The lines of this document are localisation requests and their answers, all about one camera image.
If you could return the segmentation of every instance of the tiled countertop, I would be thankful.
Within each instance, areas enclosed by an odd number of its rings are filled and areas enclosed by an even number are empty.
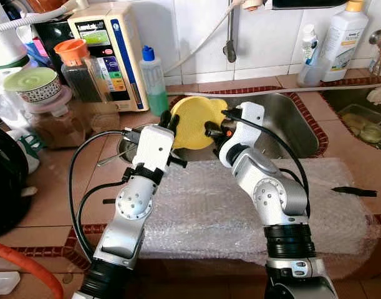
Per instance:
[[[366,76],[365,70],[350,70],[347,73],[347,78]],[[296,76],[180,85],[169,87],[168,91],[208,92],[258,86],[297,87]],[[381,151],[353,137],[319,93],[304,92],[299,93],[299,97],[329,138],[329,147],[323,156],[341,158],[349,167],[355,186],[377,190],[378,197],[365,197],[362,200],[372,213],[381,214]],[[121,119],[122,127],[156,122],[158,118],[149,112],[123,113]],[[99,138],[80,155],[74,171],[76,202],[86,190],[99,184],[120,180],[128,166],[121,159],[116,159],[101,168],[95,166],[98,160],[117,153],[118,138],[116,136]],[[28,183],[36,186],[39,192],[34,196],[32,206],[18,228],[0,237],[1,243],[11,247],[32,249],[38,246],[58,248],[67,244],[67,236],[71,230],[67,204],[67,170],[73,152],[72,149],[47,150],[41,154],[41,167],[28,180]],[[114,205],[103,205],[102,200],[114,198],[119,189],[120,187],[116,187],[95,193],[84,209],[83,224],[108,223],[113,216]],[[81,272],[81,269],[69,264],[54,267],[52,262],[42,260],[42,263],[49,265],[54,272]]]

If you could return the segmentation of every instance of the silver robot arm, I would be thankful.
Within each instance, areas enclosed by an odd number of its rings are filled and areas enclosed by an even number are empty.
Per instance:
[[[262,125],[262,106],[246,102],[239,109],[241,118]],[[323,261],[316,257],[306,192],[254,148],[259,134],[258,129],[238,123],[233,137],[220,146],[219,159],[231,168],[264,226],[269,277],[265,298],[338,298]]]
[[[117,195],[113,220],[104,230],[73,299],[123,298],[123,287],[142,246],[144,223],[153,209],[153,195],[171,161],[173,140],[174,132],[157,125],[146,126],[140,133],[128,184]]]

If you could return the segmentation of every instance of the white hose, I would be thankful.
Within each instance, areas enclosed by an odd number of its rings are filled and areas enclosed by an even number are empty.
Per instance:
[[[234,94],[220,94],[220,93],[201,93],[201,92],[168,92],[168,96],[173,95],[188,95],[196,97],[217,97],[217,98],[241,98],[252,97],[255,95],[269,95],[272,93],[286,93],[286,92],[321,92],[324,90],[345,90],[345,89],[363,89],[381,87],[380,84],[371,85],[352,85],[352,86],[332,86],[332,87],[306,87],[306,88],[289,88],[289,89],[275,89],[266,90],[264,92],[250,92],[250,93],[234,93]]]
[[[15,29],[17,27],[25,26],[25,25],[31,25],[35,23],[42,23],[46,22],[50,19],[53,19],[55,17],[61,16],[62,14],[66,13],[67,11],[71,11],[74,8],[77,7],[77,1],[76,0],[68,0],[66,3],[64,3],[61,7],[45,12],[43,14],[35,14],[29,17],[25,17],[23,19],[17,19],[11,22],[5,22],[0,24],[0,32],[7,31],[10,29]]]
[[[218,27],[222,24],[222,22],[226,19],[228,14],[234,9],[237,5],[240,5],[244,3],[244,0],[233,0],[233,2],[226,8],[224,15],[221,19],[219,19],[218,23],[216,23],[213,30],[204,38],[201,40],[201,42],[198,44],[198,46],[191,51],[187,56],[179,60],[177,63],[169,67],[167,70],[164,71],[164,75],[166,75],[168,72],[171,72],[173,69],[177,68],[181,64],[183,64],[186,60],[188,60],[191,56],[193,56],[204,44],[205,42],[213,35],[213,33],[218,29]]]

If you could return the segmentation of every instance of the black cylinder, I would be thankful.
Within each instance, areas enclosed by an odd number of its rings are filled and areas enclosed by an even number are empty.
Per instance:
[[[79,291],[100,299],[123,298],[131,274],[132,270],[123,266],[93,260]]]
[[[272,258],[301,259],[315,257],[309,225],[272,225],[264,228],[268,254]]]

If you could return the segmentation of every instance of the green liquid bottle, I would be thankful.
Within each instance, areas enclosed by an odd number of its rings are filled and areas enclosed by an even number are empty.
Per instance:
[[[160,116],[168,110],[168,97],[165,91],[164,74],[161,67],[161,59],[154,56],[154,50],[147,45],[142,50],[143,59],[140,61],[143,81],[146,85],[146,93],[150,111]]]

